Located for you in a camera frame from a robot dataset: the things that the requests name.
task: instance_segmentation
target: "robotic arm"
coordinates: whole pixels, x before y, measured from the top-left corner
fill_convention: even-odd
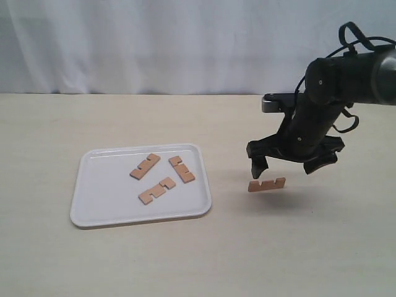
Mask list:
[[[347,43],[345,30],[350,29],[356,41]],[[252,176],[259,178],[268,168],[266,157],[304,164],[306,174],[337,162],[336,152],[344,143],[341,137],[326,133],[342,114],[355,119],[346,133],[357,127],[359,118],[347,108],[354,103],[396,105],[396,42],[384,37],[366,37],[348,22],[338,32],[342,47],[326,58],[318,58],[306,69],[305,77],[294,93],[266,94],[262,99],[265,113],[284,113],[276,134],[250,141],[247,155],[252,159]],[[386,41],[374,46],[371,40]],[[369,52],[358,54],[354,45],[361,43]],[[348,49],[343,56],[333,55]],[[305,80],[305,92],[299,87]]]

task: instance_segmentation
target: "white tray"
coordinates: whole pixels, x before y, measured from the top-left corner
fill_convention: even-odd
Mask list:
[[[150,153],[161,160],[140,180],[129,176]],[[179,155],[195,181],[184,184],[168,159]],[[166,177],[176,187],[144,205],[138,195]],[[70,218],[81,228],[198,217],[212,206],[199,147],[193,144],[110,148],[86,153],[80,163]]]

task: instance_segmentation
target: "white backdrop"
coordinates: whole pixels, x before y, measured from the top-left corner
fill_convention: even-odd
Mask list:
[[[0,0],[0,92],[293,90],[352,20],[396,38],[394,0]]]

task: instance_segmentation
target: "notched wooden block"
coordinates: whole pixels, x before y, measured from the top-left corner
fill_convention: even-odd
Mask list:
[[[183,164],[181,163],[183,161],[180,158],[180,156],[175,156],[173,158],[170,158],[169,162],[171,163],[173,169],[177,172],[183,183],[186,184],[189,183],[190,181],[195,180],[196,177],[189,171],[187,166],[184,163]]]
[[[139,195],[139,199],[143,202],[144,205],[147,205],[153,202],[153,197],[158,198],[161,195],[165,194],[166,190],[161,187],[160,184],[156,184],[151,189],[148,189]]]
[[[183,162],[180,156],[175,156],[173,158],[169,159],[169,162],[171,163],[172,167],[175,167],[177,164]]]
[[[165,178],[162,181],[160,181],[160,185],[170,190],[176,186],[176,183],[171,178]]]
[[[286,178],[277,178],[274,181],[263,181],[261,184],[259,181],[250,181],[248,192],[259,192],[259,191],[268,191],[275,189],[282,189],[285,187]]]
[[[131,173],[129,173],[130,176],[137,180],[141,180],[143,176],[146,175],[146,173],[153,168],[155,164],[158,163],[158,161],[161,160],[161,157],[151,153],[148,155],[148,157],[143,160],[139,165],[137,165],[137,169],[133,169]]]
[[[141,193],[138,197],[139,199],[143,202],[144,205],[147,205],[151,202],[153,202],[153,196],[155,198],[160,197],[161,195],[166,193],[165,188],[168,190],[174,188],[176,186],[176,183],[171,179],[171,178],[165,178],[162,181],[160,181],[158,184],[156,184],[154,187],[151,189],[148,189]]]

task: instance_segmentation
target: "table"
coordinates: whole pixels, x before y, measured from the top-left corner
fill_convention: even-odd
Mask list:
[[[248,193],[246,144],[282,120],[260,96],[0,95],[0,296],[394,296],[396,109],[353,112],[337,164],[270,159],[286,188]],[[202,149],[206,216],[71,223],[85,152],[180,142]]]

